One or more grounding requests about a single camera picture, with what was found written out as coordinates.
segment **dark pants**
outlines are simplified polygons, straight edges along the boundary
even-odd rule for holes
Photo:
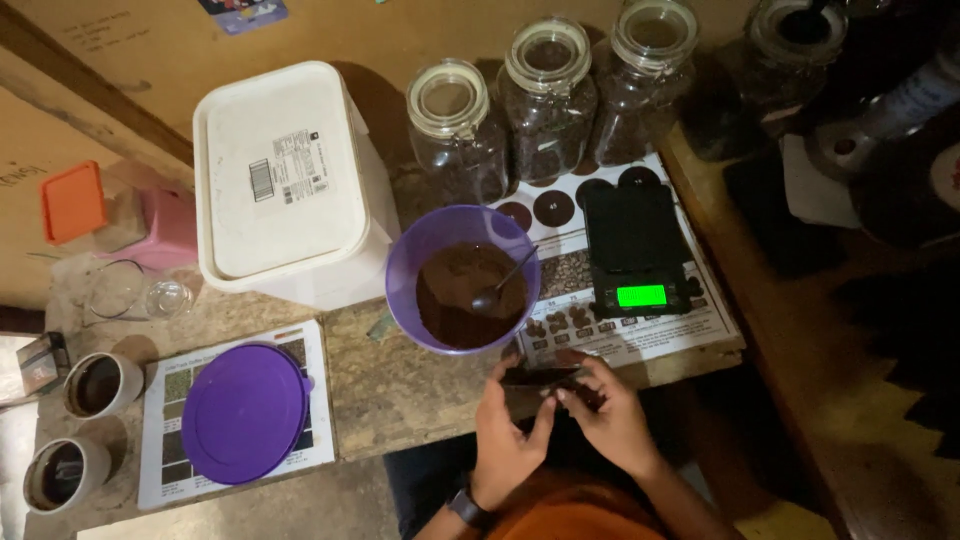
[[[529,432],[533,421],[528,418],[519,426]],[[383,456],[403,540],[416,536],[447,499],[464,486],[466,473],[473,470],[476,460],[474,433]],[[586,473],[622,489],[638,501],[647,501],[626,473],[593,449],[580,426],[565,410],[557,411],[543,463],[555,470]]]

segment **wristwatch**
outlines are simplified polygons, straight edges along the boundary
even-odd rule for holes
[[[446,502],[446,507],[453,510],[464,523],[480,530],[486,530],[493,525],[493,514],[481,508],[469,493],[469,487],[464,487]]]

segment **green display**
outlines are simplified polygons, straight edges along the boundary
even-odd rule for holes
[[[617,287],[616,301],[620,307],[666,306],[663,285]]]

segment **black scale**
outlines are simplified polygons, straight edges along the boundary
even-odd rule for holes
[[[703,294],[684,274],[693,256],[673,193],[649,173],[633,167],[620,176],[618,187],[602,182],[584,190],[592,310],[599,318],[684,314],[690,312],[691,293]]]

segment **orange lid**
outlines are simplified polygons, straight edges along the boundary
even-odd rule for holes
[[[84,161],[40,183],[47,243],[59,246],[107,224],[104,187],[96,161]]]

